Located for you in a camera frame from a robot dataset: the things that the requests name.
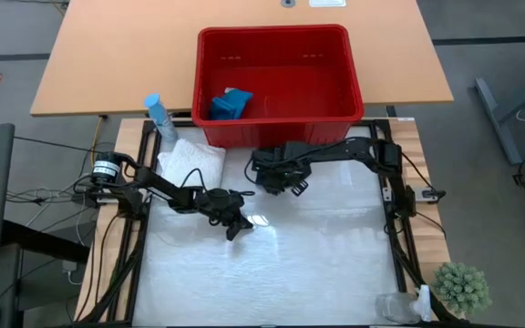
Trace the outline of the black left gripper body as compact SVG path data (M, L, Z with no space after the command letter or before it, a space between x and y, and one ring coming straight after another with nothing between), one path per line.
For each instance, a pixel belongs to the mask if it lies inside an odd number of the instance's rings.
M208 218L211 226L241 227L243 205L242 195L235 190L206 190L197 196L198 211Z

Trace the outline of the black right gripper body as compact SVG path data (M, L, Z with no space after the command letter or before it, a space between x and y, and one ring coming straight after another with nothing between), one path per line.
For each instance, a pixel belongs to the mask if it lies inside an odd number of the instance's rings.
M251 170L256 173L254 184L273 195L291 189L294 181L306 180L312 173L309 161L282 159L283 153L284 146L256 149L251 154Z

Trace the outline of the white lace shirt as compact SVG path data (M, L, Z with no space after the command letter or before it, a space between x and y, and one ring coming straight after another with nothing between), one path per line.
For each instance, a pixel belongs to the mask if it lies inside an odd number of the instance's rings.
M210 190L221 186L226 150L177 140L173 150L158 155L160 175L177 187L204 186Z

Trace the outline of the teal garment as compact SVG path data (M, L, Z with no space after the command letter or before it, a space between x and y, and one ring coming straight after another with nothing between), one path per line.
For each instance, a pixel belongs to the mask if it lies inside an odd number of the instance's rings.
M211 120L235 120L242 116L253 93L235 88L233 91L221 97L211 100Z

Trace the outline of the red plastic laundry bin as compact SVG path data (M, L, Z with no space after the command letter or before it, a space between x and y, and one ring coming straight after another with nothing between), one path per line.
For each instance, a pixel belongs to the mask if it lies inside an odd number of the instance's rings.
M242 116L211 120L226 87L253 93ZM198 35L191 116L221 148L340 140L364 115L353 51L340 25L209 27Z

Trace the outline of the blue-capped clear water bottle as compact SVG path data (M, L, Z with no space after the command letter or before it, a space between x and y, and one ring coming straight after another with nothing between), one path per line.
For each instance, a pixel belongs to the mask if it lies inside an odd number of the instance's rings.
M179 136L170 114L160 100L160 95L157 93L148 95L144 100L144 105L148 110L149 118L162 138L167 142L175 143Z

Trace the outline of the white power adapter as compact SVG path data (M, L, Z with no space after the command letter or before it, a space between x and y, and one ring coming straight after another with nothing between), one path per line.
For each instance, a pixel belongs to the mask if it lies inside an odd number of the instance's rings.
M81 285L82 282L77 282L72 278L72 274L77 271L78 264L74 261L62 261L62 271L67 276L67 280L72 285Z

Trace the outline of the clear spray bottle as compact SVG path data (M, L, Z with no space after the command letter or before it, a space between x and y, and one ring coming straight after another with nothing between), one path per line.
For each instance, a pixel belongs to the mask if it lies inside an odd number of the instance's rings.
M376 297L376 311L394 323L414 324L433 319L431 292L427 285L417 288L417 294L394 292Z

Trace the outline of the black furniture base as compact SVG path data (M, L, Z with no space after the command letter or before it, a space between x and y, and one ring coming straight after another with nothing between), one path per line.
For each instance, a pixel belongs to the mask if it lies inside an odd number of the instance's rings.
M22 251L31 251L57 260L86 263L89 247L44 231L5 220L0 225L0 328L13 328L17 321L17 297L21 281L30 273L21 273Z

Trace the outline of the light brown wooden desk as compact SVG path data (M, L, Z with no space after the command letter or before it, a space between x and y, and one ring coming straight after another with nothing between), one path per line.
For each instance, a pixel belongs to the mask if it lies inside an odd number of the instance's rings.
M417 0L70 0L31 107L35 117L143 113L144 98L190 108L199 32L211 26L338 24L368 105L453 95Z

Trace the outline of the small green potted plant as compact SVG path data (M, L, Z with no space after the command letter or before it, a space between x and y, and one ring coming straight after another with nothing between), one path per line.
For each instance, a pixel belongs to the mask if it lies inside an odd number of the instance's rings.
M454 314L475 314L492 305L484 272L477 268L462 262L445 262L434 274L432 290Z

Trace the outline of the grey metal desk leg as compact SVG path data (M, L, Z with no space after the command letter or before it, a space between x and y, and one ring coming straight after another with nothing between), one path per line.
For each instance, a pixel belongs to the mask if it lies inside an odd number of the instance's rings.
M508 121L525 107L525 87L515 89L505 100L494 98L489 85L481 77L474 80L474 88L478 92L509 163L512 165L520 164L522 158L508 126Z

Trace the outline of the black aluminium table frame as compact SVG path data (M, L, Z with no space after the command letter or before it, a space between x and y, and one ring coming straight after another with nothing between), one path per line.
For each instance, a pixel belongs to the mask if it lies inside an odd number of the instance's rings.
M418 156L424 158L416 123L411 125L408 121L391 121L388 118L375 118L354 124L354 127L369 128L369 136L372 138L382 137L393 141L394 134L400 136L402 128L407 128L409 137L416 137L412 142L418 148ZM151 150L150 166L157 167L158 148L161 146L161 136L155 125L148 119L126 118L121 122L118 132L116 149L125 150L127 154L138 150L137 158L141 164L148 160L146 155ZM81 288L81 297L75 311L74 322L68 324L69 328L132 328L132 318L136 303L139 277L141 271L142 251L146 244L148 235L148 219L129 220L123 219L124 223L117 225L113 216L117 215L117 205L105 205L98 214L98 231L95 232L94 247L90 247L85 274L84 287ZM434 257L425 256L422 236L415 237L411 227L410 219L397 219L397 227L402 230L396 231L390 236L393 253L393 263L398 288L401 292L409 291L407 279L417 286L425 280L432 280L433 269L441 262L450 261L448 247L442 241L442 247L436 246L435 251L445 252L445 255ZM97 290L103 292L101 295L105 303L95 301L93 293ZM473 324L466 319L461 319L445 308L436 296L432 296L433 314L439 320L431 323L406 324L406 327L425 328L473 328Z

